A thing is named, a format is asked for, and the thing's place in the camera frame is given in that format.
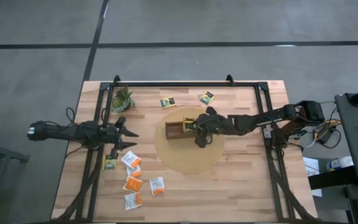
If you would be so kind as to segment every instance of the potted plant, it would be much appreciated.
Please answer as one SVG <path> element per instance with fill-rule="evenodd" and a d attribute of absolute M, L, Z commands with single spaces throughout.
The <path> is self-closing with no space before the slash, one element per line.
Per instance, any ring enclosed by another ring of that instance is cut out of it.
<path fill-rule="evenodd" d="M 128 86 L 121 87 L 116 91 L 116 96 L 112 99 L 111 107 L 113 112 L 123 112 L 131 106 L 135 106 L 135 101 L 131 99 L 133 91 L 128 90 Z"/>

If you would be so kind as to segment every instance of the snack packet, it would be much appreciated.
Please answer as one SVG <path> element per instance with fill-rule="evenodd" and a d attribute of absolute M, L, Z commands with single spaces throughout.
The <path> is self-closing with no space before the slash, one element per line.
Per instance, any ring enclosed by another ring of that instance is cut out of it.
<path fill-rule="evenodd" d="M 127 154 L 125 154 L 125 156 L 121 159 L 121 161 L 125 163 L 125 165 L 130 166 L 132 168 L 135 168 L 141 160 L 142 159 L 137 157 L 132 151 L 127 152 Z"/>
<path fill-rule="evenodd" d="M 175 100 L 173 99 L 173 96 L 162 98 L 160 101 L 162 109 L 175 106 Z"/>
<path fill-rule="evenodd" d="M 137 208 L 142 205 L 140 199 L 140 192 L 125 195 L 125 211 L 133 208 Z"/>
<path fill-rule="evenodd" d="M 150 188 L 152 189 L 152 195 L 157 195 L 159 193 L 165 192 L 164 179 L 162 177 L 156 177 L 150 179 Z"/>
<path fill-rule="evenodd" d="M 130 176 L 130 177 L 138 177 L 138 176 L 140 176 L 142 174 L 140 172 L 140 165 L 137 164 L 135 168 L 127 166 L 127 173 L 128 173 L 128 176 Z"/>
<path fill-rule="evenodd" d="M 116 160 L 113 159 L 110 155 L 103 155 L 103 166 L 102 170 L 105 169 L 115 169 L 116 168 Z"/>
<path fill-rule="evenodd" d="M 200 101 L 206 105 L 209 105 L 214 100 L 214 98 L 215 96 L 212 93 L 205 91 L 205 93 L 201 96 Z"/>
<path fill-rule="evenodd" d="M 124 184 L 124 190 L 133 190 L 134 192 L 139 192 L 142 187 L 143 181 L 136 179 L 135 177 L 127 177 L 127 181 Z"/>

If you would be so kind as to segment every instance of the wooden table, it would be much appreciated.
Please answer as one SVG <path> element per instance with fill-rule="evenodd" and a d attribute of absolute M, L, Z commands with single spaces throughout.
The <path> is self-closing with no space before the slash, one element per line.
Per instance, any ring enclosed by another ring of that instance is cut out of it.
<path fill-rule="evenodd" d="M 93 120 L 100 82 L 84 82 L 78 104 L 76 123 Z M 283 81 L 268 81 L 274 108 L 288 104 Z M 119 116 L 127 118 L 126 126 L 139 138 L 128 138 L 138 145 L 131 151 L 142 158 L 143 206 L 124 210 L 122 189 L 127 177 L 125 165 L 117 162 L 116 170 L 101 171 L 94 222 L 271 222 L 277 220 L 264 142 L 260 128 L 245 136 L 226 136 L 223 155 L 206 172 L 181 174 L 169 169 L 154 148 L 155 128 L 161 119 L 179 106 L 200 106 L 201 94 L 215 94 L 211 103 L 216 111 L 228 114 L 257 114 L 255 91 L 248 87 L 134 87 L 132 98 L 137 106 L 120 114 L 112 113 L 110 123 Z M 174 96 L 176 107 L 163 110 L 159 99 Z M 68 152 L 78 148 L 70 143 Z M 104 153 L 110 153 L 106 145 Z M 71 154 L 65 161 L 52 218 L 58 217 L 78 193 L 85 164 L 86 149 Z M 317 217 L 302 154 L 296 146 L 285 149 L 285 165 L 290 188 L 300 203 Z M 165 193 L 153 197 L 149 179 L 163 177 Z M 87 211 L 85 200 L 84 215 Z"/>

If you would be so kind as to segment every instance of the gray floor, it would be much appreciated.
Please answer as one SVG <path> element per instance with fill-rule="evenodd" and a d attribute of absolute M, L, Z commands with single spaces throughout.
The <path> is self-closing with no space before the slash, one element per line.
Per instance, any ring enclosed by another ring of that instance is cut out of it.
<path fill-rule="evenodd" d="M 0 0 L 0 44 L 91 43 L 101 3 Z M 358 0 L 110 0 L 100 42 L 311 40 L 358 40 Z M 13 162 L 9 169 L 0 223 L 49 219 L 67 142 L 31 142 L 25 134 L 40 119 L 68 122 L 65 108 L 76 106 L 88 54 L 0 50 L 0 146 L 31 155 L 28 164 Z M 284 80 L 292 103 L 329 101 L 358 90 L 358 46 L 99 49 L 90 80 L 222 80 L 227 74 Z M 323 105 L 327 117 L 334 107 Z M 304 151 L 308 157 L 348 154 L 346 141 Z M 316 199 L 319 216 L 346 221 L 326 206 L 340 197 L 336 192 Z"/>

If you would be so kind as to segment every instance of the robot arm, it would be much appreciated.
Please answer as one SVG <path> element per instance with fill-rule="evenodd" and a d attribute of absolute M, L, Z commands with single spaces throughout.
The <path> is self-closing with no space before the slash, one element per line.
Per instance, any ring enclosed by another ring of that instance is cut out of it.
<path fill-rule="evenodd" d="M 282 128 L 276 123 L 290 121 Z M 228 115 L 227 118 L 217 114 L 212 107 L 207 107 L 206 113 L 198 116 L 196 123 L 196 140 L 199 147 L 209 144 L 207 136 L 212 134 L 243 136 L 255 128 L 272 124 L 274 136 L 280 142 L 287 142 L 289 136 L 297 133 L 306 126 L 317 126 L 324 122 L 324 114 L 319 103 L 315 101 L 301 101 L 295 105 L 285 105 L 282 108 L 253 116 Z"/>
<path fill-rule="evenodd" d="M 43 141 L 46 139 L 61 139 L 68 141 L 78 141 L 83 147 L 94 149 L 100 143 L 114 144 L 112 156 L 117 157 L 117 151 L 122 151 L 127 147 L 136 145 L 134 142 L 123 142 L 121 136 L 139 137 L 130 132 L 125 127 L 125 117 L 120 117 L 114 124 L 106 127 L 99 125 L 95 121 L 85 121 L 81 124 L 71 126 L 59 126 L 49 124 L 48 121 L 38 121 L 30 125 L 27 137 L 32 141 Z"/>

